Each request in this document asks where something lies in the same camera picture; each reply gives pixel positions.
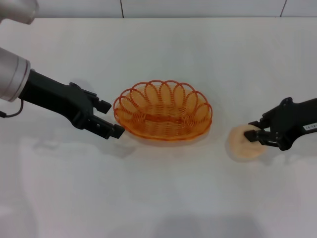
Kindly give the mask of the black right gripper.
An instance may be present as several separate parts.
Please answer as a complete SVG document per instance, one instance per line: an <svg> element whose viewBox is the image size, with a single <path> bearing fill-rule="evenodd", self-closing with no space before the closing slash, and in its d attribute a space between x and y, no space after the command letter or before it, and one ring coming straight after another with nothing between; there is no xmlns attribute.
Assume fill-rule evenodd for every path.
<svg viewBox="0 0 317 238"><path fill-rule="evenodd" d="M317 98L301 103L294 103L291 97L285 98L264 113L259 121L252 121L249 125L260 128L244 132L250 142L257 141L286 151L299 137L317 132Z"/></svg>

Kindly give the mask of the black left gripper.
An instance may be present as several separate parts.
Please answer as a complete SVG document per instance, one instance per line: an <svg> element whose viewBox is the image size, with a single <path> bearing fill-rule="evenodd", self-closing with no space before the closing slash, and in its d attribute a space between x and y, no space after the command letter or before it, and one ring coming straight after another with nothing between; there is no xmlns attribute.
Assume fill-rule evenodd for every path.
<svg viewBox="0 0 317 238"><path fill-rule="evenodd" d="M83 90L74 83L59 83L34 70L30 71L19 98L58 113L67 118L77 129L85 129L104 139L119 139L125 129L94 115L97 111L107 114L111 104L100 100L97 94Z"/></svg>

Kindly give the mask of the round pale bread bun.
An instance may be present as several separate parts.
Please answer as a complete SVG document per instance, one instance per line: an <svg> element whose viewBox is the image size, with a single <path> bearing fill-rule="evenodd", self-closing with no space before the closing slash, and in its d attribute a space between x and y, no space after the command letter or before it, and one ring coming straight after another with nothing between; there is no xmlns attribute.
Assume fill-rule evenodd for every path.
<svg viewBox="0 0 317 238"><path fill-rule="evenodd" d="M231 129L228 135L229 148L234 156L238 159L253 159L262 155L267 147L261 145L260 142L250 142L244 135L249 130L259 130L250 124L240 125Z"/></svg>

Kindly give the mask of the orange woven plastic basket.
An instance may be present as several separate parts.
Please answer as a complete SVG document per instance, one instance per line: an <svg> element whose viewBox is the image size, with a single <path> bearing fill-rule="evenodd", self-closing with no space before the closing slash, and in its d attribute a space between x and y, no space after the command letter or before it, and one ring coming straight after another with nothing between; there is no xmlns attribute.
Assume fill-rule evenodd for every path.
<svg viewBox="0 0 317 238"><path fill-rule="evenodd" d="M207 98L188 83L140 82L113 103L116 121L129 133L156 141L189 141L206 134L213 111Z"/></svg>

